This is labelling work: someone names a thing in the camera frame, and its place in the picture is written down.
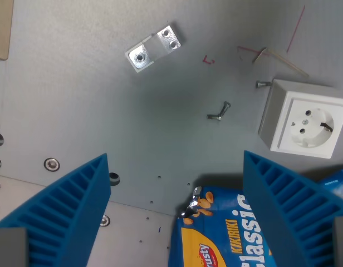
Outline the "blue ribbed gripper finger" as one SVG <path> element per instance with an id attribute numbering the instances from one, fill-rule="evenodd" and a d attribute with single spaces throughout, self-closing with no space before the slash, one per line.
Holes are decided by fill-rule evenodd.
<path id="1" fill-rule="evenodd" d="M 277 266 L 335 266 L 332 226 L 343 200 L 310 179 L 244 152 L 243 193 Z"/>
<path id="2" fill-rule="evenodd" d="M 0 229 L 27 231 L 29 266 L 86 266 L 110 195 L 102 154 L 13 210 Z"/>

